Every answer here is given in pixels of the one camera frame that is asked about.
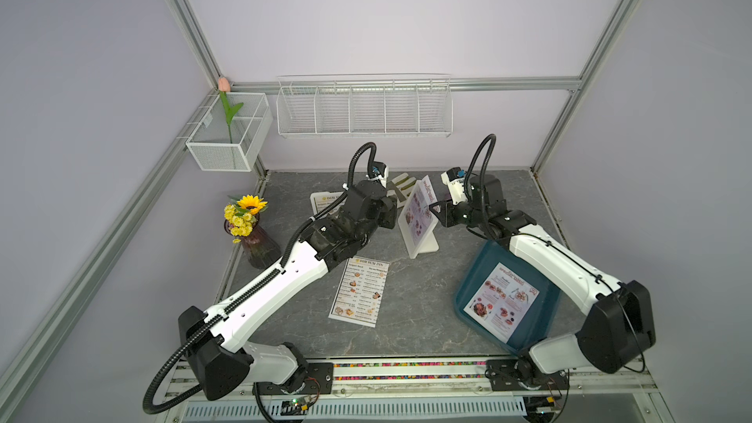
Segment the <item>white menu holder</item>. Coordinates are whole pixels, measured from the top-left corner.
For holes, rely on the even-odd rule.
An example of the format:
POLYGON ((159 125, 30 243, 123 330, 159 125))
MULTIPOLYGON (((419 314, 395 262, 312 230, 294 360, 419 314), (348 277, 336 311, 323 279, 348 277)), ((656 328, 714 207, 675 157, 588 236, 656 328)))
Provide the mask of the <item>white menu holder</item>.
POLYGON ((401 231, 407 254, 411 259, 439 250, 433 233, 439 220, 429 209, 436 202, 437 198, 430 177, 427 175, 417 180, 398 217, 399 231, 401 231))
POLYGON ((313 214, 318 215, 320 212, 324 211, 326 208, 332 205, 342 195, 343 195, 342 191, 315 192, 311 194, 311 196, 309 196, 309 201, 311 202, 311 208, 313 209, 313 214))

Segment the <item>special menu sheet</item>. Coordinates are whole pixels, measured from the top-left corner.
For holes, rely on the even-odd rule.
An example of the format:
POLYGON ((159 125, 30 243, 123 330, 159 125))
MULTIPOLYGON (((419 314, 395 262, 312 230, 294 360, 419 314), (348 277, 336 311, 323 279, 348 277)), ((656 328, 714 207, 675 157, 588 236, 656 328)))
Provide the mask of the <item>special menu sheet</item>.
POLYGON ((462 311, 497 340, 509 344, 540 290, 500 262, 462 311))
POLYGON ((417 247, 432 232, 438 219, 431 213, 430 206, 437 202, 430 177, 417 180, 410 199, 403 208, 403 219, 412 244, 417 247))

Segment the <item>dim sum menu sheet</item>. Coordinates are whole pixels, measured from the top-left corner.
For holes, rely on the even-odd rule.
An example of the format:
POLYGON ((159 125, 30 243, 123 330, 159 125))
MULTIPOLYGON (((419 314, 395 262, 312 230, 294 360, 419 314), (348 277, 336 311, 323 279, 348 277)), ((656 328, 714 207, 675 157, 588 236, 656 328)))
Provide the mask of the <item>dim sum menu sheet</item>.
POLYGON ((383 300, 389 262, 350 258, 345 265, 328 317, 374 328, 383 300))

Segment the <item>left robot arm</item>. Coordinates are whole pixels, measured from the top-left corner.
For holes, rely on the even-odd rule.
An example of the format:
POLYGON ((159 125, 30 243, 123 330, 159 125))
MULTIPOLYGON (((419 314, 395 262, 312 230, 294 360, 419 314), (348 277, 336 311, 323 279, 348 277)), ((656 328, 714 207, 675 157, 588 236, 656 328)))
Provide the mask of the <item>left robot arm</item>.
POLYGON ((245 382, 271 383, 292 393, 307 380, 307 361, 292 344, 260 345, 251 337, 307 285, 355 257, 378 228, 392 229, 397 199, 383 178, 351 187, 336 213, 313 219, 281 258, 232 297, 200 311, 186 311, 180 326, 185 355, 210 401, 245 382))

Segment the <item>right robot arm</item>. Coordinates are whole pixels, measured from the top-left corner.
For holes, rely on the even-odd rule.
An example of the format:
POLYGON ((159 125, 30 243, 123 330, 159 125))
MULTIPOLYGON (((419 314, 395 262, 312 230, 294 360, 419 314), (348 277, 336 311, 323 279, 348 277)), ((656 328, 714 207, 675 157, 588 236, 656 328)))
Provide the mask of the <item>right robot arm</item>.
POLYGON ((657 341, 650 293, 606 274, 506 205, 492 175, 444 172, 450 197, 431 205, 444 227, 479 227, 487 243, 456 297, 456 311, 517 355, 526 384, 591 365, 624 369, 657 341))

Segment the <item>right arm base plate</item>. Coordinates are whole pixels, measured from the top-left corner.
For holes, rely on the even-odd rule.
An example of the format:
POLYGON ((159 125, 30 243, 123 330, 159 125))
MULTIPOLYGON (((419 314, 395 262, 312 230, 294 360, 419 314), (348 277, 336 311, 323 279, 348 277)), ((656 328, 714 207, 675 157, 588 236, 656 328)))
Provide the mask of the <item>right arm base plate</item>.
POLYGON ((566 371, 543 374, 526 358, 497 358, 486 361, 485 377, 493 391, 566 391, 566 371))

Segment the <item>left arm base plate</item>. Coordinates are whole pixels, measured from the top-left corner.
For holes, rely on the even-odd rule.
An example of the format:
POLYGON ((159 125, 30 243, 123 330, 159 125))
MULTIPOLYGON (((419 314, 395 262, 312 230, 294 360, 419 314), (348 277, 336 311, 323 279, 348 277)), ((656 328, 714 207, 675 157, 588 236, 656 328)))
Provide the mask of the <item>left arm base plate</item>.
POLYGON ((261 396, 282 395, 329 395, 334 383, 333 362, 310 362, 300 367, 282 384, 260 382, 258 388, 261 396))

